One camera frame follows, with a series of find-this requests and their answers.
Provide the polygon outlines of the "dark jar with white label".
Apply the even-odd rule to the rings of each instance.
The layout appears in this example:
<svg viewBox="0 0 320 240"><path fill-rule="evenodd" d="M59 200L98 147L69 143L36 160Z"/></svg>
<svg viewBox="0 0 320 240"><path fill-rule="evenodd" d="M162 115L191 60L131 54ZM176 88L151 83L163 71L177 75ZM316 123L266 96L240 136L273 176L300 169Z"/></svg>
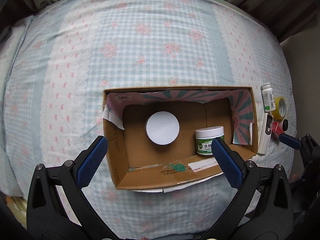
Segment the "dark jar with white label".
<svg viewBox="0 0 320 240"><path fill-rule="evenodd" d="M286 132L289 127L289 121L287 119L283 119L280 124L282 126L283 131Z"/></svg>

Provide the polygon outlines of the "red rectangular carton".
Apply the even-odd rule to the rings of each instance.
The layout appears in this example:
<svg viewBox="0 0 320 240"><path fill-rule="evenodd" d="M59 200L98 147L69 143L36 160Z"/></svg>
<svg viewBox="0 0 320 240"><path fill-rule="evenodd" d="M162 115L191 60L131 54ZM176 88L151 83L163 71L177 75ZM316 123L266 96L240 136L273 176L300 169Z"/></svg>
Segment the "red rectangular carton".
<svg viewBox="0 0 320 240"><path fill-rule="evenodd" d="M285 133L285 131L283 130L281 123L273 122L272 123L272 137L273 137L273 139L279 140L279 136L283 133Z"/></svg>

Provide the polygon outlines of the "white air conditioner remote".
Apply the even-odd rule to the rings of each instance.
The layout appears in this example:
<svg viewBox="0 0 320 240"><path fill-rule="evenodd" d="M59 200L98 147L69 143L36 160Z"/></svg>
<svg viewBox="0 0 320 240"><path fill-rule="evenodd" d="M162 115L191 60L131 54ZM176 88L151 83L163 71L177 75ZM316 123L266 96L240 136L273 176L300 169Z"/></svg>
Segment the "white air conditioner remote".
<svg viewBox="0 0 320 240"><path fill-rule="evenodd" d="M264 113L261 136L258 145L258 154L260 155L265 155L267 153L272 134L272 124L273 116L269 113Z"/></svg>

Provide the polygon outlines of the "yellow tape roll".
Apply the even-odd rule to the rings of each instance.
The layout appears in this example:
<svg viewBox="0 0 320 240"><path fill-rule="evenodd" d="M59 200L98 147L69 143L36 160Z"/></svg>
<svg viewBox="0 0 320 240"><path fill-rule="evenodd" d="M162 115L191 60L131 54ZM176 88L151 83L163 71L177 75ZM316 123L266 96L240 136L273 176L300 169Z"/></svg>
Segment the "yellow tape roll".
<svg viewBox="0 0 320 240"><path fill-rule="evenodd" d="M272 111L275 120L283 120L287 113L286 101L283 97L274 98L276 109Z"/></svg>

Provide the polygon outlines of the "white pill bottle green label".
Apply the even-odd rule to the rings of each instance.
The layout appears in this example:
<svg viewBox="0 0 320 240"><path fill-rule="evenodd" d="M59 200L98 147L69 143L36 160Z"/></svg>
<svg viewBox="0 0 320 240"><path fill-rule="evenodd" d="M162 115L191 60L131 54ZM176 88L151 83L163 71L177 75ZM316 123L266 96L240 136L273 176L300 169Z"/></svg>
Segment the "white pill bottle green label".
<svg viewBox="0 0 320 240"><path fill-rule="evenodd" d="M261 94L263 97L264 111L267 113L274 111L276 109L276 103L274 100L273 89L269 82L262 85Z"/></svg>

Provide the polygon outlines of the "white jar with green label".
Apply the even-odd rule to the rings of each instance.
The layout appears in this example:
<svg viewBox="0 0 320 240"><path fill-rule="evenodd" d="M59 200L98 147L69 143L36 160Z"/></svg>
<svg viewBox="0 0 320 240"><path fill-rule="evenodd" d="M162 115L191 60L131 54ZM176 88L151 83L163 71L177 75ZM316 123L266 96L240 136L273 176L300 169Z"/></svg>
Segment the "white jar with green label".
<svg viewBox="0 0 320 240"><path fill-rule="evenodd" d="M195 131L196 152L200 155L211 155L212 141L215 138L225 139L223 126L200 128Z"/></svg>

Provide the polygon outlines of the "white round jar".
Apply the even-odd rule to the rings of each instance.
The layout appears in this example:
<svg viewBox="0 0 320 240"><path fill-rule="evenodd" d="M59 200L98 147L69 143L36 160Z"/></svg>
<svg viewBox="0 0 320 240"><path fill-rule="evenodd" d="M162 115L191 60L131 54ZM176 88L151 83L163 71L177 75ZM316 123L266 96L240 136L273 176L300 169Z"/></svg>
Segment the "white round jar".
<svg viewBox="0 0 320 240"><path fill-rule="evenodd" d="M175 141L180 132L180 124L173 114L160 111L150 116L145 130L148 138L157 145L168 145Z"/></svg>

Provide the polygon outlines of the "cardboard box with patterned lining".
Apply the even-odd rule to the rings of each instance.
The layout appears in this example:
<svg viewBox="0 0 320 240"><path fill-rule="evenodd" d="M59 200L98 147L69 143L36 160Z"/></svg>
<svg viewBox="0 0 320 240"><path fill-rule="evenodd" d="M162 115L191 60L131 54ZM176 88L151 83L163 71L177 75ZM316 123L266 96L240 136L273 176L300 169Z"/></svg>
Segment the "cardboard box with patterned lining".
<svg viewBox="0 0 320 240"><path fill-rule="evenodd" d="M157 112L173 114L177 138L151 141L146 122ZM195 131L222 126L225 143L244 160L258 151L258 122L251 87L179 86L118 88L104 91L107 162L119 190L175 190L212 178L221 168L212 155L196 151Z"/></svg>

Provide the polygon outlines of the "right brown curtain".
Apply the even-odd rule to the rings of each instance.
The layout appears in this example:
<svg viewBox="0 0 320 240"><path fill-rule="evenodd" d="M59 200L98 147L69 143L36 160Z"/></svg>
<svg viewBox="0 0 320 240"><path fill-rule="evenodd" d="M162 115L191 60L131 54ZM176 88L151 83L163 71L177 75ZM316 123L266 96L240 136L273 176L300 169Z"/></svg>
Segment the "right brown curtain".
<svg viewBox="0 0 320 240"><path fill-rule="evenodd" d="M266 25L279 42L315 25L319 0L225 0Z"/></svg>

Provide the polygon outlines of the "floral checked bed sheet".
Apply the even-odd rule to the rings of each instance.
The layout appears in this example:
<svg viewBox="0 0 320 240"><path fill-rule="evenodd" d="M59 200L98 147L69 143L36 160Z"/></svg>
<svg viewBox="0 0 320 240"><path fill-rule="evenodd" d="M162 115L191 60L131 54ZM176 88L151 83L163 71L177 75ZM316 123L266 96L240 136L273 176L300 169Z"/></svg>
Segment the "floral checked bed sheet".
<svg viewBox="0 0 320 240"><path fill-rule="evenodd" d="M1 191L26 198L38 163L72 159L103 133L111 88L261 85L287 103L283 50L257 20L220 0L61 0L1 38Z"/></svg>

